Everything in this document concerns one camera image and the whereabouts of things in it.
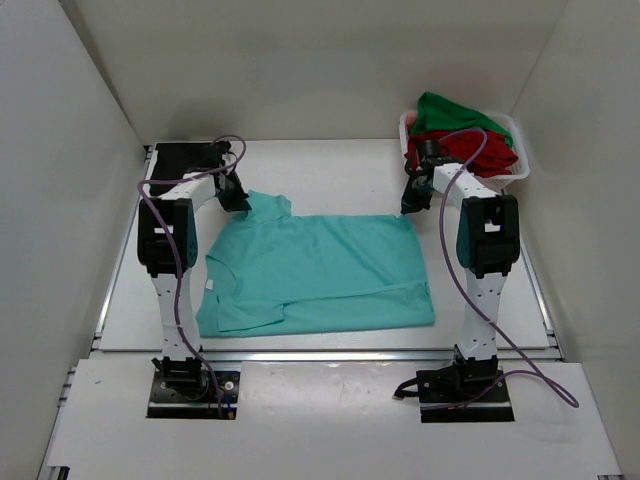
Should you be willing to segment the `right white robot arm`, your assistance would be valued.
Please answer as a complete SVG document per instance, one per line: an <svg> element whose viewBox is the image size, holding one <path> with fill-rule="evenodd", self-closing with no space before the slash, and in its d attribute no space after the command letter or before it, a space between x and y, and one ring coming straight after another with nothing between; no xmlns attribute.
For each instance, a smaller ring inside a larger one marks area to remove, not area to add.
<svg viewBox="0 0 640 480"><path fill-rule="evenodd" d="M429 200L437 191L459 213L455 254L466 283L454 284L465 312L452 363L418 373L394 398L424 394L431 404L469 402L501 382L496 327L502 290L521 252L518 201L483 186L457 163L420 167L410 186L413 199Z"/></svg>

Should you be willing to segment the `teal t shirt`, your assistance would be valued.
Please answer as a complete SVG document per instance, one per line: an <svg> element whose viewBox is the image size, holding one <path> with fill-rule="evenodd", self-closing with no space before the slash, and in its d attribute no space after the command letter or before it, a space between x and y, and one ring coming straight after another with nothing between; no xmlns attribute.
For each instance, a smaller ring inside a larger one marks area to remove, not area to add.
<svg viewBox="0 0 640 480"><path fill-rule="evenodd" d="M396 215L295 216L251 192L207 252L196 314L204 338L431 326L435 312L412 223Z"/></svg>

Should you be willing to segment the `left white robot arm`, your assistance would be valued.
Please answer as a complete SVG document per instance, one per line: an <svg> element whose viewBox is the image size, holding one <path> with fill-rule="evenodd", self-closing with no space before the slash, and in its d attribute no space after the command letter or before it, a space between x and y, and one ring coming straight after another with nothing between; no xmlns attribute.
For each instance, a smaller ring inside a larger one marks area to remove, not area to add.
<svg viewBox="0 0 640 480"><path fill-rule="evenodd" d="M137 255L156 290L163 332L162 358L154 364L167 385L185 397L206 395L221 403L191 301L191 270L199 252L195 213L213 198L227 212L247 212L248 194L237 173L223 168L176 180L142 180L137 190Z"/></svg>

